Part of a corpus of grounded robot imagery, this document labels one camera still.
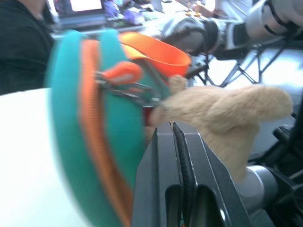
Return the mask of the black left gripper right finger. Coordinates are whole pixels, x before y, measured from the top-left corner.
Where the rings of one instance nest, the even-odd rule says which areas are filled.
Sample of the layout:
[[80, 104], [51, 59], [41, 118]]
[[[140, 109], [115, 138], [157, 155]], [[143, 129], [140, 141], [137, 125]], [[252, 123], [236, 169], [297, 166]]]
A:
[[173, 123], [184, 183], [185, 227], [251, 227], [232, 178], [200, 133]]

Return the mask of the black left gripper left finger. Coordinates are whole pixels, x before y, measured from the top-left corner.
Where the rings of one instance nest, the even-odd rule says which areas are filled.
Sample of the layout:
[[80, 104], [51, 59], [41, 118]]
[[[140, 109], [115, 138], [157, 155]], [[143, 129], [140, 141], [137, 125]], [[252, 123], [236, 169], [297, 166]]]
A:
[[158, 126], [136, 172], [131, 227], [180, 227], [183, 181], [170, 123]]

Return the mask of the orange and teal backpack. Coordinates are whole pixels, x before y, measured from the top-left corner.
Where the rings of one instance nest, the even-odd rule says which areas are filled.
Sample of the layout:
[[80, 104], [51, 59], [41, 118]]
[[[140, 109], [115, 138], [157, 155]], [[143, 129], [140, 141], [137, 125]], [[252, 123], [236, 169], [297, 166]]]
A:
[[184, 76], [190, 57], [137, 32], [68, 31], [48, 64], [57, 152], [71, 191], [93, 227], [131, 227], [136, 170], [150, 112]]

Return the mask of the silver and black robot torso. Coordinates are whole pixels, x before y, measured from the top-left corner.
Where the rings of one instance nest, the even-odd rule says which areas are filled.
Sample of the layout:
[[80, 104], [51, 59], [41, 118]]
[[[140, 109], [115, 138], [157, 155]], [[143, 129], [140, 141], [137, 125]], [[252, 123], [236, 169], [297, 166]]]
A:
[[268, 151], [249, 160], [239, 193], [248, 213], [264, 210], [274, 227], [303, 227], [303, 112], [294, 126], [274, 130]]

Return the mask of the tan fluffy plush charm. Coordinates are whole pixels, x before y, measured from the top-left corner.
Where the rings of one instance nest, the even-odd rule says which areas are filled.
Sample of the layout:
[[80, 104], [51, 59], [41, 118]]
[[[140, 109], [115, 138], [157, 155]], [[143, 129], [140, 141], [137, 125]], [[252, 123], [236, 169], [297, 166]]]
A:
[[171, 94], [149, 115], [146, 138], [150, 140], [164, 122], [193, 126], [225, 164], [233, 181], [241, 182], [260, 125], [289, 116], [293, 112], [290, 95], [279, 87], [262, 84], [227, 89], [186, 87], [186, 83], [180, 75], [169, 78]]

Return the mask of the purple clutter pile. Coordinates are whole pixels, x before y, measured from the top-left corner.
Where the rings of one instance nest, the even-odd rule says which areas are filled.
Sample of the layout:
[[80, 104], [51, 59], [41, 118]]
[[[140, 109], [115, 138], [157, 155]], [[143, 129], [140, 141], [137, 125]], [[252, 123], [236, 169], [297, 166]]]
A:
[[133, 0], [126, 0], [120, 5], [116, 0], [105, 0], [104, 10], [107, 26], [110, 28], [141, 26], [145, 22], [144, 8]]

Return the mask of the open laptop computer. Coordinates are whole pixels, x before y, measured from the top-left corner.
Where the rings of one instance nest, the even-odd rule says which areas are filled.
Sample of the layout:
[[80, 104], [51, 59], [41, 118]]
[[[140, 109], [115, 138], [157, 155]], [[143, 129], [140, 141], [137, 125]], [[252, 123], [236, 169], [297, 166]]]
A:
[[57, 23], [85, 20], [104, 13], [104, 0], [46, 0]]

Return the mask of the person in black shirt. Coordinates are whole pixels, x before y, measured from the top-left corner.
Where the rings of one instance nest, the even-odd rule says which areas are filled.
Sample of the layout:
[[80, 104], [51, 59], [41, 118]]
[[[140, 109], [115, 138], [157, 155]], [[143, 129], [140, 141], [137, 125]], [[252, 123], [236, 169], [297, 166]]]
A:
[[46, 0], [0, 0], [0, 95], [43, 88], [54, 40]]

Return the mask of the black folding truss frame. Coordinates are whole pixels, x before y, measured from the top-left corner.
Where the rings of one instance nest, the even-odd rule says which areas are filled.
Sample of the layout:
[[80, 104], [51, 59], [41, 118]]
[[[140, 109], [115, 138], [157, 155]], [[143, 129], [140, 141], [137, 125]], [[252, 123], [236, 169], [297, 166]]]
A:
[[219, 61], [210, 57], [206, 73], [198, 73], [189, 86], [216, 85], [236, 87], [242, 84], [302, 84], [303, 41], [279, 41], [253, 47], [239, 60]]

